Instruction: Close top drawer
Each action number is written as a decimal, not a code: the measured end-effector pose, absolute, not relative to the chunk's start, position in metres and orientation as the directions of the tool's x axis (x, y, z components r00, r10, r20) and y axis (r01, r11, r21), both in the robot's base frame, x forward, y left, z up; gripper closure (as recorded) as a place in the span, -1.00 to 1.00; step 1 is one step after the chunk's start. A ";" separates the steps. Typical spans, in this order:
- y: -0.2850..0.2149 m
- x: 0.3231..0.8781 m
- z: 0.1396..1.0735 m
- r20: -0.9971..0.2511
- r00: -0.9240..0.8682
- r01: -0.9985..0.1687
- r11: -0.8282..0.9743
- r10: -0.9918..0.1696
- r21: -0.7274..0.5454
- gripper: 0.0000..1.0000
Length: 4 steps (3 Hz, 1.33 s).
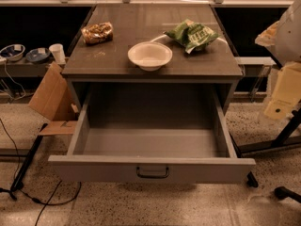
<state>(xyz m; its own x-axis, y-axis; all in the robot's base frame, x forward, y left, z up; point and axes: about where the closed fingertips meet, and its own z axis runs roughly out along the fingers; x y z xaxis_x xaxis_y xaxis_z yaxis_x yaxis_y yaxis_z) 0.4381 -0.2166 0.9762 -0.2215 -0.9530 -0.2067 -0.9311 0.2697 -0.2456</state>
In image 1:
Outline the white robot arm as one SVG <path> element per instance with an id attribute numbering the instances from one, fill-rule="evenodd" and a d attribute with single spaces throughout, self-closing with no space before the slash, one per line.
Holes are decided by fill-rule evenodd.
<path id="1" fill-rule="evenodd" d="M 282 66 L 263 110 L 265 117 L 281 120 L 301 100 L 301 0 L 294 0 L 277 22 L 260 33 L 255 43 L 265 47 Z"/>

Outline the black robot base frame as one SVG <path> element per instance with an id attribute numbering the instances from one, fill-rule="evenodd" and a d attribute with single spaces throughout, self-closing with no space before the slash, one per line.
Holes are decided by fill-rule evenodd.
<path id="1" fill-rule="evenodd" d="M 256 153 L 259 151 L 273 150 L 279 148 L 285 148 L 288 146 L 293 146 L 301 143 L 301 136 L 291 137 L 291 134 L 299 127 L 301 124 L 301 108 L 292 111 L 293 117 L 290 119 L 288 124 L 279 133 L 279 135 L 274 140 L 258 142 L 253 144 L 246 144 L 243 146 L 238 146 L 232 138 L 232 144 L 236 155 L 241 158 L 244 153 Z M 292 200 L 301 203 L 301 196 L 285 186 L 279 186 L 274 189 L 274 195 L 279 200 L 285 200 L 291 198 Z"/>

